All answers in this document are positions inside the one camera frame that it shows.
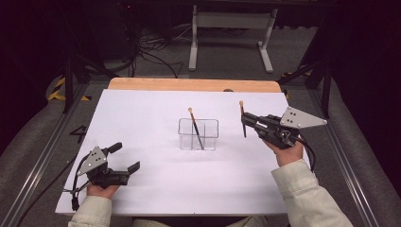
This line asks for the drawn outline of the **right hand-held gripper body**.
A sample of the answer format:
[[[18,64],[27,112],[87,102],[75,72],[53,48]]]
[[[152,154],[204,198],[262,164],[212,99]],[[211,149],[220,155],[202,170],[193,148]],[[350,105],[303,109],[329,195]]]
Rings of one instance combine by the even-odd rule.
[[[287,107],[282,116],[269,114],[257,117],[254,129],[261,139],[280,149],[286,149],[295,146],[300,129],[326,124],[325,119]]]

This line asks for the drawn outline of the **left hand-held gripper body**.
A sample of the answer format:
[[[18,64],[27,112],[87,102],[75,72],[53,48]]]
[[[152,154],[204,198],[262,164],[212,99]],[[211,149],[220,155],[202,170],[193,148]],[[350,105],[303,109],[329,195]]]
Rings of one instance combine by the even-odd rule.
[[[83,158],[83,163],[78,167],[76,176],[86,175],[93,185],[107,188],[110,185],[127,185],[130,177],[128,171],[114,171],[108,167],[108,148],[95,146],[90,153]]]

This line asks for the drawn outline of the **black-handled makeup brush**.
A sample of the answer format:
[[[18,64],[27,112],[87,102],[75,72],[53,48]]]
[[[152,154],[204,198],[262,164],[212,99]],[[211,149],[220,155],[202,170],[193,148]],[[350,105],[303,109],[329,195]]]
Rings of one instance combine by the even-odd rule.
[[[200,132],[199,132],[199,129],[198,129],[198,125],[197,125],[195,116],[193,115],[193,109],[192,109],[191,107],[189,107],[187,110],[188,110],[188,112],[189,112],[189,114],[190,114],[190,117],[191,117],[191,120],[192,120],[192,124],[193,124],[194,130],[195,130],[195,132],[196,132],[198,141],[199,141],[199,143],[200,143],[200,149],[204,150],[204,145],[203,145],[203,143],[202,143],[202,141],[201,141],[201,135],[200,135]]]
[[[240,107],[240,112],[241,112],[241,117],[245,113],[244,112],[244,103],[242,100],[239,101],[239,107]],[[246,138],[247,137],[247,130],[246,130],[246,125],[242,123],[242,130],[243,130],[243,135]]]

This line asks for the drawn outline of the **clear acrylic organizer box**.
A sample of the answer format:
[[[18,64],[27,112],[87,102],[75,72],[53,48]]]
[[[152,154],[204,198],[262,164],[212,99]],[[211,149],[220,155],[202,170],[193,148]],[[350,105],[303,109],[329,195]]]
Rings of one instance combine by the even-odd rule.
[[[216,119],[196,119],[204,150],[215,150],[218,140],[218,121]],[[181,118],[178,126],[180,149],[202,150],[191,118]]]

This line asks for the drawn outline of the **person's left hand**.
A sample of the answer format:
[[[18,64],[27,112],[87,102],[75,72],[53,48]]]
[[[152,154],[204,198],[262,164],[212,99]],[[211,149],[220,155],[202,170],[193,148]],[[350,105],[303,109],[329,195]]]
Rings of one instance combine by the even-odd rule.
[[[101,186],[90,183],[87,185],[87,195],[111,199],[118,189],[119,185],[110,185],[107,188],[102,188]]]

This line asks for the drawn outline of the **person's right hand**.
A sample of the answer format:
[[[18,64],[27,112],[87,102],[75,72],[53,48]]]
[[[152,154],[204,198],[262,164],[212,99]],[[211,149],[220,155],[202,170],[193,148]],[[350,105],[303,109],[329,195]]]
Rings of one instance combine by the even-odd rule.
[[[286,149],[280,149],[269,142],[265,142],[265,144],[275,154],[279,166],[285,166],[303,158],[304,147],[300,142],[297,142],[294,147]]]

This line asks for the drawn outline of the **white paper sheet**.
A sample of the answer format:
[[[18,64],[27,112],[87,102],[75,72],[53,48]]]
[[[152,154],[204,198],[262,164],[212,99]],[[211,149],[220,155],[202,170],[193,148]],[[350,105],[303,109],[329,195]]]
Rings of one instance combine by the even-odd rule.
[[[273,152],[252,129],[243,135],[239,101],[256,115],[281,115],[288,106],[281,93],[102,92],[78,152],[121,142],[109,165],[126,169],[140,162],[113,197],[119,216],[249,216],[281,214],[286,208],[271,176]],[[215,150],[183,150],[178,126],[188,118],[218,121]]]

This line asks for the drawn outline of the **black tape mark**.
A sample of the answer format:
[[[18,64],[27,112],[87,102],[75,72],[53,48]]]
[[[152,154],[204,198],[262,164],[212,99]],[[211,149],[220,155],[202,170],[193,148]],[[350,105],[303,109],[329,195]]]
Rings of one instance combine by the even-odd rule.
[[[87,132],[87,127],[84,125],[81,125],[78,128],[72,130],[70,132],[70,135],[76,136],[78,138],[77,143],[80,144],[83,141],[83,138],[85,137],[86,132]]]

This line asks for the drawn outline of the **black tripod stand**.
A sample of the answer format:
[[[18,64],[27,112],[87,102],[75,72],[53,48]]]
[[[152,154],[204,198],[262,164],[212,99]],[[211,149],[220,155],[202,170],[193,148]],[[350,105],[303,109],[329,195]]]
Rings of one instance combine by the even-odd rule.
[[[323,115],[329,117],[329,97],[331,89],[331,79],[332,79],[332,60],[327,57],[322,60],[312,62],[301,66],[299,69],[292,73],[283,74],[278,80],[279,85],[284,85],[301,75],[306,75],[310,73],[307,80],[305,81],[305,88],[307,90],[316,90],[320,83],[323,84],[322,98],[321,98],[321,108]]]
[[[74,102],[77,100],[77,98],[74,97],[74,79],[77,79],[79,84],[87,84],[90,80],[88,69],[86,68],[87,65],[110,79],[118,78],[117,74],[89,58],[80,54],[70,54],[65,60],[63,74],[65,78],[65,103],[63,112],[65,114],[72,109]]]

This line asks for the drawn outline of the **wooden table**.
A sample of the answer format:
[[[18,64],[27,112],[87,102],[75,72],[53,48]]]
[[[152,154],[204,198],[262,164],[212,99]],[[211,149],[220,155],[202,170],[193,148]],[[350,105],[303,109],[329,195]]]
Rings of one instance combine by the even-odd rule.
[[[270,80],[114,78],[110,81],[108,88],[112,90],[281,93],[280,85]]]

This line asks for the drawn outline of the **yellow and black floor tape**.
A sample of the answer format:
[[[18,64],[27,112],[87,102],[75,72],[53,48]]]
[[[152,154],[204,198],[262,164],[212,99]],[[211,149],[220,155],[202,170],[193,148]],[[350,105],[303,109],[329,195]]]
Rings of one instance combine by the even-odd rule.
[[[60,94],[61,87],[64,83],[65,83],[65,77],[60,77],[59,81],[56,83],[54,89],[52,90],[52,92],[50,93],[50,95],[48,96],[47,99],[48,100],[57,99],[57,100],[65,101],[66,96]]]

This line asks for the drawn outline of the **aluminium floor rail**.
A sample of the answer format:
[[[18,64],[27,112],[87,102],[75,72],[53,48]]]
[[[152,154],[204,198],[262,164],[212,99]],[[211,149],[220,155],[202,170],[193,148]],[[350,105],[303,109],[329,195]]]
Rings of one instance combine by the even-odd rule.
[[[333,125],[328,122],[325,126],[325,130],[328,133],[331,144],[334,146],[334,156],[337,160],[338,166],[344,180],[346,181],[347,187],[354,200],[359,215],[364,223],[365,227],[379,227],[375,214],[369,204],[365,193],[363,192],[359,180],[352,169],[352,166],[345,154],[345,151],[340,143],[338,136],[335,133]]]
[[[0,227],[13,227],[26,209],[88,85],[73,92],[70,109],[50,101],[17,133],[0,157]]]

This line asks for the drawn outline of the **white metal table frame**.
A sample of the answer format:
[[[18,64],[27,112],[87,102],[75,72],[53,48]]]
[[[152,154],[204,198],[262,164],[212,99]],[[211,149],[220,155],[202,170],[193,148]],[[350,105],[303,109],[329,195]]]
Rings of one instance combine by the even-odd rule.
[[[197,69],[198,57],[198,29],[204,28],[241,28],[241,29],[264,29],[264,40],[257,43],[258,50],[265,70],[268,74],[273,72],[270,56],[267,50],[270,35],[277,17],[278,9],[268,13],[239,13],[239,12],[204,12],[199,11],[197,6],[192,12],[192,42],[189,54],[188,69]]]

